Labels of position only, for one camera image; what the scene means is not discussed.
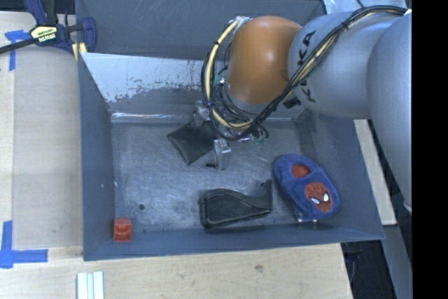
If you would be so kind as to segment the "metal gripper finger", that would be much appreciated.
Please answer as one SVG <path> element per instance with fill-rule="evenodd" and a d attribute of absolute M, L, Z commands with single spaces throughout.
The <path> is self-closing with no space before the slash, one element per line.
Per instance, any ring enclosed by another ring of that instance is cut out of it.
<path fill-rule="evenodd" d="M 202 100 L 195 102 L 195 112 L 192 118 L 196 127 L 200 127 L 204 122 L 210 121 L 209 109 L 204 105 Z"/>
<path fill-rule="evenodd" d="M 213 141 L 214 153 L 216 158 L 215 167 L 217 170 L 224 170 L 230 164 L 231 148 L 228 142 L 223 138 L 217 138 Z"/>

